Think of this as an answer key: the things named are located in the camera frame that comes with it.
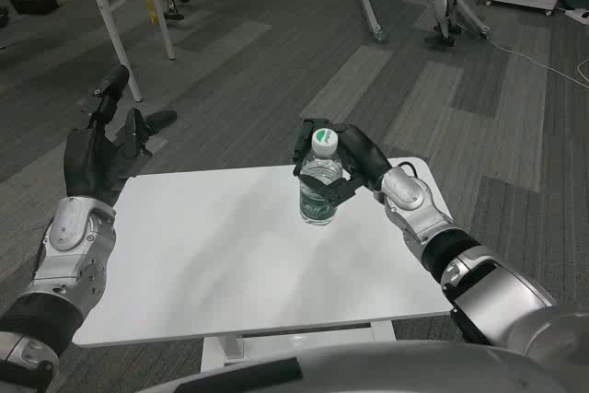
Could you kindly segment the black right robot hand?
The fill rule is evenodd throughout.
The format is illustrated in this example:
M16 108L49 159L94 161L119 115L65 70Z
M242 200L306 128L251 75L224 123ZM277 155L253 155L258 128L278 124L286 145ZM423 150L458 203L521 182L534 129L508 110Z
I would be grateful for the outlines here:
M343 169L349 179L336 179L334 183L323 184L302 171L303 160L311 151L312 134L315 130L331 129L339 136L336 153L340 156ZM294 176L312 191L328 200L335 207L348 201L360 187L366 187L381 204L385 197L381 191L384 175L392 169L379 147L358 127L347 123L334 123L327 119L305 118L297 138L293 161Z

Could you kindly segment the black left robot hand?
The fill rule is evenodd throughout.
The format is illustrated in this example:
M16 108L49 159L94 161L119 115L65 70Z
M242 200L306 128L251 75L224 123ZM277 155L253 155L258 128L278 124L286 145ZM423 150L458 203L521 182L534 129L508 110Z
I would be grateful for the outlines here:
M126 180L135 176L153 152L150 139L172 125L178 114L161 110L144 116L132 107L123 126L111 140L106 134L123 90L130 78L129 69L119 64L96 86L93 97L98 106L89 114L85 127L73 129L64 150L64 182L69 197L86 196L113 205Z

